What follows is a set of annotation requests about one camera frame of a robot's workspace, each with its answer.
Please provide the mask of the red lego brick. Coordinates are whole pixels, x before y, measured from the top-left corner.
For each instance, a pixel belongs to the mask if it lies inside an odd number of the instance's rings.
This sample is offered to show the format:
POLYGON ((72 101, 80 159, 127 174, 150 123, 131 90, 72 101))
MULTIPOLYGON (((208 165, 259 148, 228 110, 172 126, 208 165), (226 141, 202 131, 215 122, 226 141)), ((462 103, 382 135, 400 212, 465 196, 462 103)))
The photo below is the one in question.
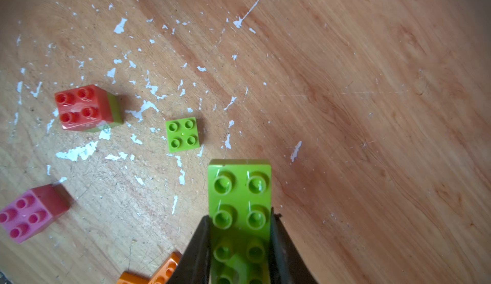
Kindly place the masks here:
POLYGON ((55 93, 61 127, 83 132, 112 124, 116 120, 109 96, 93 84, 55 93))

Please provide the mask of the long green lego brick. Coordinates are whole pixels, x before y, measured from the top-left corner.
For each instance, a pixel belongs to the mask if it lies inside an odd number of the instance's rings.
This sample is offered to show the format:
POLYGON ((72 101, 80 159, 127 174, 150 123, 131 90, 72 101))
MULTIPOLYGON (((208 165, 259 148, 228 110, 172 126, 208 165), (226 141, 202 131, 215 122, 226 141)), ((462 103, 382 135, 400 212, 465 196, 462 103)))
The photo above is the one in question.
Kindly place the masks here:
POLYGON ((267 160, 209 163, 211 283, 270 283, 271 193, 267 160))

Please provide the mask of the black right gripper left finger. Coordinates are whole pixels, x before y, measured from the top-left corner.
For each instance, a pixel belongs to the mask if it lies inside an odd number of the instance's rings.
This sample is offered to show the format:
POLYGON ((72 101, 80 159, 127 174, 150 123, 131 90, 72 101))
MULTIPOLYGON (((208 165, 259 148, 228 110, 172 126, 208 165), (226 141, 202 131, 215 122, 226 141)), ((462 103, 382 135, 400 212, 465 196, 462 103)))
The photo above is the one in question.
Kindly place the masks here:
POLYGON ((210 218, 203 216, 168 284, 207 284, 210 277, 210 218))

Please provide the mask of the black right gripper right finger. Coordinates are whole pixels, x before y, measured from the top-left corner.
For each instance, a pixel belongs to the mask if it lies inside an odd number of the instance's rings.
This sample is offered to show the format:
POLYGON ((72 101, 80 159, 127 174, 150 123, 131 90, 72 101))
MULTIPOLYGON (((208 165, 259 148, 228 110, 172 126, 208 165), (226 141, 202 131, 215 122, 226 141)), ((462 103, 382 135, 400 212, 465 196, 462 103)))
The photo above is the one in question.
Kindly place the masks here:
POLYGON ((311 274, 286 228, 281 215, 271 208, 269 274, 271 283, 318 283, 311 274))

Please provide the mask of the small green lego brick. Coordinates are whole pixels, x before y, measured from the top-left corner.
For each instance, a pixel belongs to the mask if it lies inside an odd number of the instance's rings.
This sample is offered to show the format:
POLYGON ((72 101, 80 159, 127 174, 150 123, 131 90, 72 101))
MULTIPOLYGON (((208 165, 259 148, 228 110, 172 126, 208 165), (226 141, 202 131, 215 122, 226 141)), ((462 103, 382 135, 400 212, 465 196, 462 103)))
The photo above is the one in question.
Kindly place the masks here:
POLYGON ((170 153, 199 148, 198 125, 194 117, 166 121, 170 153))
POLYGON ((112 129, 123 124, 123 118, 121 115, 121 109, 118 100, 115 95, 106 92, 107 105, 104 105, 104 109, 109 108, 111 111, 112 121, 109 120, 104 122, 99 122, 96 126, 86 130, 88 133, 97 133, 99 131, 112 129))

